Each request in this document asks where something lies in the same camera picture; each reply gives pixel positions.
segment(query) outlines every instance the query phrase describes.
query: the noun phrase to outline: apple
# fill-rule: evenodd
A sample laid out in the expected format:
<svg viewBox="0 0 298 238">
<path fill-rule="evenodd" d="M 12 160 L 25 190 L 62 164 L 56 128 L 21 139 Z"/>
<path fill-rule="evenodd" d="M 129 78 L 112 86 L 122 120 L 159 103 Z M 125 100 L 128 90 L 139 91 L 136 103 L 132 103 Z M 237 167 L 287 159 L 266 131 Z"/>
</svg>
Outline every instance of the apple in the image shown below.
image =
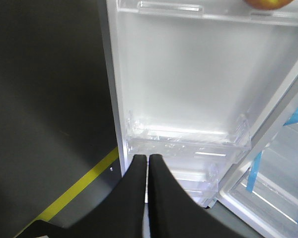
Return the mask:
<svg viewBox="0 0 298 238">
<path fill-rule="evenodd" d="M 274 10 L 286 6 L 293 0 L 244 0 L 253 8 L 260 10 Z"/>
</svg>

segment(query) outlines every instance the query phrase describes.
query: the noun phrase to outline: floor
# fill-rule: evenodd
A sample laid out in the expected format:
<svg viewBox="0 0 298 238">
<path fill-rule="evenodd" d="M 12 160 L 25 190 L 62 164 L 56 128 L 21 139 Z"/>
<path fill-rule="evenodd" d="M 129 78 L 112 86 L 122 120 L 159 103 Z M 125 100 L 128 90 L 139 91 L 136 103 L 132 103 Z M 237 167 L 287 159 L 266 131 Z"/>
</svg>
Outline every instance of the floor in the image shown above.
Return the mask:
<svg viewBox="0 0 298 238">
<path fill-rule="evenodd" d="M 116 147 L 94 0 L 0 0 L 0 238 L 11 238 Z M 68 227 L 111 191 L 119 161 L 51 222 Z M 220 204 L 211 210 L 260 237 Z"/>
</svg>

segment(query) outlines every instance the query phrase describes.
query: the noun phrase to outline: clear plastic shelf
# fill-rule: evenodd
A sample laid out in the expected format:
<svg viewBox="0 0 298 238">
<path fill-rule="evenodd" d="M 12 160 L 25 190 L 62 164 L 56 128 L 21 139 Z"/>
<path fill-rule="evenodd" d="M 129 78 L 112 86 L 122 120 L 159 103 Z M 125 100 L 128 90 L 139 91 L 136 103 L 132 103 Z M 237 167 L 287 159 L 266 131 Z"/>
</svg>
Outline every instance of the clear plastic shelf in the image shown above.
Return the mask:
<svg viewBox="0 0 298 238">
<path fill-rule="evenodd" d="M 193 130 L 185 121 L 182 127 L 167 126 L 177 124 L 172 121 L 157 125 L 132 116 L 127 121 L 129 159 L 139 153 L 162 154 L 174 177 L 199 204 L 218 192 L 224 168 L 237 163 L 251 148 L 245 116 L 238 118 L 232 130 L 213 131 Z"/>
<path fill-rule="evenodd" d="M 298 26 L 298 0 L 277 10 L 257 10 L 243 0 L 120 0 L 119 11 Z"/>
</svg>

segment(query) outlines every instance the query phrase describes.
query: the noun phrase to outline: black object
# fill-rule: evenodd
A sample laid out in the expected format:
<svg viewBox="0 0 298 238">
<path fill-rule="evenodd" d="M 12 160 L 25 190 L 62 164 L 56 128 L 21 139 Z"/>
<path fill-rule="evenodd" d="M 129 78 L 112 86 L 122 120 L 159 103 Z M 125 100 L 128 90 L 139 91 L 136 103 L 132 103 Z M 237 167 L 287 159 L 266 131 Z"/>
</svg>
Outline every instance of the black object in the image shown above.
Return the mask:
<svg viewBox="0 0 298 238">
<path fill-rule="evenodd" d="M 117 186 L 86 217 L 68 229 L 35 221 L 17 238 L 141 238 L 146 171 L 146 156 L 135 155 Z"/>
<path fill-rule="evenodd" d="M 26 228 L 17 238 L 36 238 L 45 235 L 48 235 L 49 238 L 62 238 L 65 237 L 65 229 L 38 220 Z"/>
<path fill-rule="evenodd" d="M 152 238 L 242 238 L 189 197 L 161 155 L 149 158 L 148 198 Z"/>
<path fill-rule="evenodd" d="M 114 190 L 69 229 L 36 221 L 17 238 L 141 238 L 147 158 L 135 155 Z M 152 238 L 242 238 L 198 206 L 175 180 L 161 155 L 149 158 L 149 223 Z"/>
</svg>

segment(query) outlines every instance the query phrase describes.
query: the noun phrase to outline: refrigerator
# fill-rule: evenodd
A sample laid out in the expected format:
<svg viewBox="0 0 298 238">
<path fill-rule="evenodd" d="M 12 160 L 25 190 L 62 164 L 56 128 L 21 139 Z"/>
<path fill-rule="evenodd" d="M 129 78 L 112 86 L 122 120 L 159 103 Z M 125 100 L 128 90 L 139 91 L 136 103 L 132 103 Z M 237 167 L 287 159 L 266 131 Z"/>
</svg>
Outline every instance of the refrigerator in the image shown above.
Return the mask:
<svg viewBox="0 0 298 238">
<path fill-rule="evenodd" d="M 298 0 L 99 6 L 122 174 L 162 154 L 201 207 L 298 238 Z"/>
</svg>

